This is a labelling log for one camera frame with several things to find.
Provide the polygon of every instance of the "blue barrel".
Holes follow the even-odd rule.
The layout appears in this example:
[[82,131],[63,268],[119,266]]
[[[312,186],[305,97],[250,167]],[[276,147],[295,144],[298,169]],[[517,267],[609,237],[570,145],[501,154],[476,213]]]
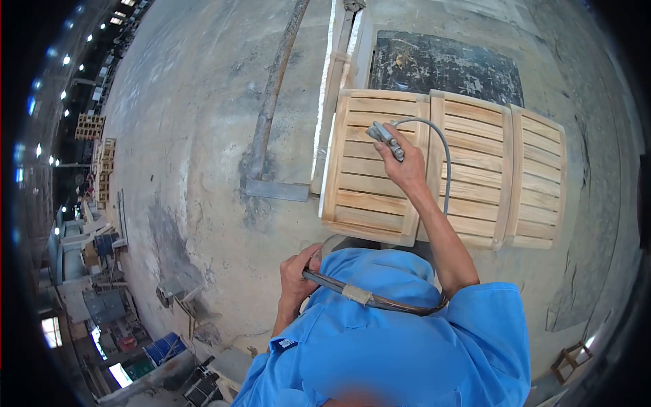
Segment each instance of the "blue barrel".
[[[174,332],[170,332],[163,338],[158,339],[156,342],[150,343],[149,345],[145,346],[144,347],[145,353],[147,354],[147,356],[155,366],[160,366],[163,364],[163,359],[165,359],[165,355],[167,355],[170,348],[172,348],[172,345],[177,339],[178,339],[178,335],[175,334]],[[176,342],[176,345],[174,345],[174,349],[170,353],[167,360],[170,360],[171,358],[175,357],[179,353],[183,352],[185,349],[186,346],[179,339]]]

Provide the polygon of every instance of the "dusty floor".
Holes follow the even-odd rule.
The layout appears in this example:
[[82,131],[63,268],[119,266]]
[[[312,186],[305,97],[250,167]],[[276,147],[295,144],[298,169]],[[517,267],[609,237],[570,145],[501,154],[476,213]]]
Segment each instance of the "dusty floor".
[[[157,0],[118,69],[105,108],[117,153],[111,196],[124,190],[124,257],[154,338],[170,313],[154,291],[178,276],[211,324],[200,358],[228,346],[263,352],[275,320],[278,264],[329,233],[317,201],[241,194],[268,73],[291,0]],[[566,129],[568,196],[558,247],[471,252],[483,282],[521,288],[533,378],[559,350],[624,305],[639,261],[633,191],[639,124],[628,88],[584,10],[562,1],[369,0],[375,30],[444,36],[513,59],[525,107]],[[310,182],[330,2],[312,0],[285,74],[267,174]]]

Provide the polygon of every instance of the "hand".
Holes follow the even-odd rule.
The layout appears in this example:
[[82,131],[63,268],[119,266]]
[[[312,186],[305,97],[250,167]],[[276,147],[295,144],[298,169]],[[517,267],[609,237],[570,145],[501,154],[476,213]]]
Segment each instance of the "hand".
[[422,151],[414,147],[402,133],[389,123],[382,124],[385,129],[398,141],[400,148],[405,152],[402,163],[393,156],[391,149],[385,143],[377,141],[374,143],[375,149],[382,156],[384,161],[384,171],[405,194],[414,191],[427,189],[425,183],[425,159]]
[[309,263],[310,270],[317,272],[321,266],[323,243],[315,243],[281,263],[280,304],[298,312],[299,307],[319,286],[303,277],[303,269]]

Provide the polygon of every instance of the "metal bar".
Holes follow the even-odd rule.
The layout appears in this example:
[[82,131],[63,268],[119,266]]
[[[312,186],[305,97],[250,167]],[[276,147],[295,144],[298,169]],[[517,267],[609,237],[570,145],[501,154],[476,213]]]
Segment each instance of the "metal bar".
[[292,52],[296,33],[301,25],[301,20],[303,20],[303,15],[309,2],[310,0],[296,1],[294,12],[287,22],[287,27],[278,47],[276,58],[269,68],[269,80],[267,80],[267,87],[264,89],[264,102],[262,103],[262,109],[258,115],[258,122],[255,125],[255,133],[253,134],[253,154],[251,156],[249,178],[254,180],[262,179],[262,166],[264,165],[264,156],[267,153],[269,132],[271,131],[273,114],[276,110],[278,93],[281,90],[284,72],[287,68],[287,60],[289,60],[289,55]]

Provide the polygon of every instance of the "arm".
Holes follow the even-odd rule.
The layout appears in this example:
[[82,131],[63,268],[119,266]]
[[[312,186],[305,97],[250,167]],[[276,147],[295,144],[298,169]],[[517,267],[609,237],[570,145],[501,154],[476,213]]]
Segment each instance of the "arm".
[[315,243],[281,263],[281,299],[278,301],[272,338],[280,335],[298,317],[303,301],[319,287],[303,277],[303,269],[309,264],[311,270],[318,270],[321,265],[321,247],[322,243]]
[[384,143],[375,143],[375,148],[384,160],[384,169],[389,178],[404,191],[421,216],[430,239],[439,282],[447,298],[452,298],[460,289],[479,284],[475,264],[427,187],[421,150],[407,141],[395,127],[387,123],[384,127],[404,150],[404,160],[402,163],[396,160]]

